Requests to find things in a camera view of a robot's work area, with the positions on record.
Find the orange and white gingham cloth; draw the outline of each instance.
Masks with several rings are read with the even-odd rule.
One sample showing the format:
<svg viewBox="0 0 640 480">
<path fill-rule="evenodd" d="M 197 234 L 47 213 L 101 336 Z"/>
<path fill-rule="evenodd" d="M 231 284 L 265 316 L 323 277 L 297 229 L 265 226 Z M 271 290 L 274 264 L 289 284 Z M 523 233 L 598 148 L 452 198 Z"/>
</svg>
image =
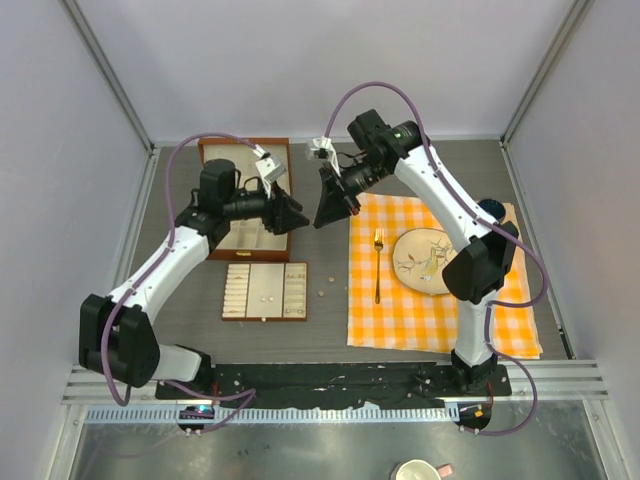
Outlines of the orange and white gingham cloth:
<svg viewBox="0 0 640 480">
<path fill-rule="evenodd" d="M 351 217 L 349 233 L 349 335 L 355 347 L 424 350 L 449 353 L 457 337 L 457 306 L 451 294 L 427 295 L 410 289 L 393 271 L 396 240 L 414 228 L 442 227 L 417 198 L 361 194 L 360 214 Z M 516 223 L 513 205 L 507 219 Z M 380 256 L 380 304 L 374 303 L 376 252 L 373 236 L 384 228 Z M 530 300 L 524 252 L 517 248 L 511 272 L 498 298 L 505 302 Z M 539 358 L 542 348 L 532 308 L 495 307 L 494 345 L 520 358 Z"/>
</svg>

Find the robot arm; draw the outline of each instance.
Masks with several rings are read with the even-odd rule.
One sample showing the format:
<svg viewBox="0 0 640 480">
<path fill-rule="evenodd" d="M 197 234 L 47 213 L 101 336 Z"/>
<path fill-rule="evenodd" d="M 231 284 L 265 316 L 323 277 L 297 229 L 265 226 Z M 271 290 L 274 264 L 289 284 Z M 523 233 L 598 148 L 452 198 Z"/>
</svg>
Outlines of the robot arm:
<svg viewBox="0 0 640 480">
<path fill-rule="evenodd" d="M 439 173 L 467 205 L 473 206 L 475 217 L 444 187 L 427 159 L 414 122 L 391 128 L 375 110 L 370 110 L 356 117 L 348 131 L 363 152 L 362 159 L 349 167 L 338 165 L 330 139 L 323 137 L 309 145 L 310 156 L 325 160 L 320 169 L 323 191 L 314 226 L 320 228 L 356 215 L 360 208 L 357 195 L 388 175 L 395 174 L 411 188 L 432 211 L 458 252 L 443 270 L 445 284 L 458 302 L 458 339 L 452 363 L 458 367 L 461 384 L 482 384 L 497 361 L 485 342 L 486 306 L 497 297 L 511 268 L 513 244 L 477 222 L 482 218 L 497 223 L 451 176 L 430 146 Z M 514 236 L 518 234 L 510 222 L 501 228 Z"/>
<path fill-rule="evenodd" d="M 131 278 L 105 297 L 90 295 L 80 309 L 80 364 L 103 373 L 101 340 L 117 305 L 109 331 L 107 358 L 114 379 L 141 387 L 152 379 L 172 379 L 199 392 L 211 387 L 211 359 L 181 346 L 160 345 L 153 323 L 165 301 L 193 268 L 204 261 L 230 231 L 230 222 L 261 218 L 265 228 L 283 234 L 306 226 L 302 206 L 276 180 L 285 171 L 260 147 L 256 167 L 261 183 L 247 191 L 236 184 L 235 165 L 229 160 L 207 162 L 200 188 L 192 191 L 189 206 L 175 220 L 175 229 Z"/>
</svg>

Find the white panel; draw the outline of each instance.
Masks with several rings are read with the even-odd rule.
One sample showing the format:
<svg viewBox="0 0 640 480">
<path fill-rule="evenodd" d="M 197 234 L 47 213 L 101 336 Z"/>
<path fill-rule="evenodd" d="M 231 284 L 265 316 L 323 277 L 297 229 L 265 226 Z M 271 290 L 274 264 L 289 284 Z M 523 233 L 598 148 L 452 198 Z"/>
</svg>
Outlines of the white panel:
<svg viewBox="0 0 640 480">
<path fill-rule="evenodd" d="M 501 134 L 571 0 L 81 0 L 149 134 L 316 137 L 358 83 L 389 81 L 433 135 Z M 389 92 L 363 93 L 336 134 Z"/>
<path fill-rule="evenodd" d="M 597 359 L 635 455 L 639 18 L 640 2 L 594 2 L 513 144 L 570 340 Z"/>
<path fill-rule="evenodd" d="M 43 478 L 80 304 L 110 289 L 145 160 L 58 2 L 0 16 L 0 465 Z"/>
</svg>

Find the plate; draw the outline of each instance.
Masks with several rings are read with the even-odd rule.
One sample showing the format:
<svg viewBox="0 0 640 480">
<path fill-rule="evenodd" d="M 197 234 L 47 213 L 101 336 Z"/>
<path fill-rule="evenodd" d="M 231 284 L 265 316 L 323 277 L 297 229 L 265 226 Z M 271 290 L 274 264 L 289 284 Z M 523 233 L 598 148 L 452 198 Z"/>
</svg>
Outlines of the plate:
<svg viewBox="0 0 640 480">
<path fill-rule="evenodd" d="M 407 287 L 429 295 L 449 293 L 442 269 L 456 256 L 442 230 L 416 228 L 404 233 L 393 247 L 393 271 Z"/>
</svg>

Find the fork handle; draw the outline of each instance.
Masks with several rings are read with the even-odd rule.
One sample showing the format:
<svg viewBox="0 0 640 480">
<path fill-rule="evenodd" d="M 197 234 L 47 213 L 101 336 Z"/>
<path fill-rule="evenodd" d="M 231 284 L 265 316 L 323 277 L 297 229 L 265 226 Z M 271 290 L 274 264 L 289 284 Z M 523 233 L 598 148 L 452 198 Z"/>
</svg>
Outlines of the fork handle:
<svg viewBox="0 0 640 480">
<path fill-rule="evenodd" d="M 376 273 L 376 303 L 380 303 L 380 252 L 378 251 L 378 268 Z"/>
</svg>

